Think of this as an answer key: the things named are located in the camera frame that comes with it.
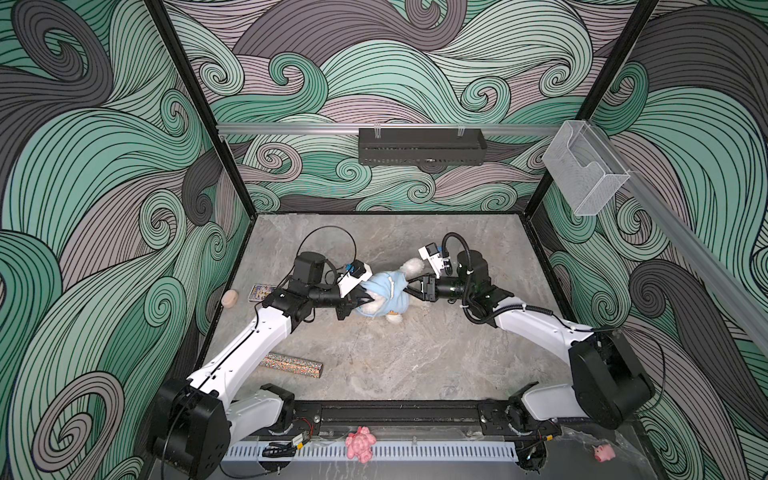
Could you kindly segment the white plush teddy bear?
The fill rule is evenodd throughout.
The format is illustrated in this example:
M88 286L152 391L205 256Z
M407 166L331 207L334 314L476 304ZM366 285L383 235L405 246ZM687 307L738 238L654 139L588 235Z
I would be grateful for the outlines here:
M405 292L409 285L408 280L418 277L423 269L424 261L412 258L395 271L382 271L372 275L361 283L371 301L358 307L356 311L368 318L384 317L391 324L401 324L412 299Z

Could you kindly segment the light blue fleece hoodie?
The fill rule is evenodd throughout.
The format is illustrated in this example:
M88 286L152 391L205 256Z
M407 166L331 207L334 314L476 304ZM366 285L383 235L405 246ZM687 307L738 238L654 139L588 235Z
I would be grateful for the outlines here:
M409 308L409 295L405 292L408 282L401 270L374 274L360 286L372 298L371 302L357 308L363 316L402 316Z

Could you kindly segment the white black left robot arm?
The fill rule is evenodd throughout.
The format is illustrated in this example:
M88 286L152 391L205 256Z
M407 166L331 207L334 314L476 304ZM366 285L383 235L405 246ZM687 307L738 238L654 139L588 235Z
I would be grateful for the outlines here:
M369 265L355 260L342 277L326 283L329 265L319 253L298 254L284 284L256 307L241 333L210 362L159 388L149 410L146 449L163 467L206 479L232 444L259 429L289 423L289 392L269 386L244 400L236 395L262 360L317 310L332 309L343 320L371 302L362 286L372 276Z

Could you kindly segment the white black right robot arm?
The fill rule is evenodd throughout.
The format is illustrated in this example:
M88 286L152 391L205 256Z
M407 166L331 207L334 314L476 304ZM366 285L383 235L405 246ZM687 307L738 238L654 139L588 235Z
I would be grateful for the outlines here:
M478 251L463 251L452 261L431 243L419 256L432 271L410 278L406 293L424 302L457 301L470 322L521 336L569 368L564 384L531 382L510 397L507 416L514 431L527 433L556 420L615 430L653 398L655 386L619 330L562 319L494 285Z

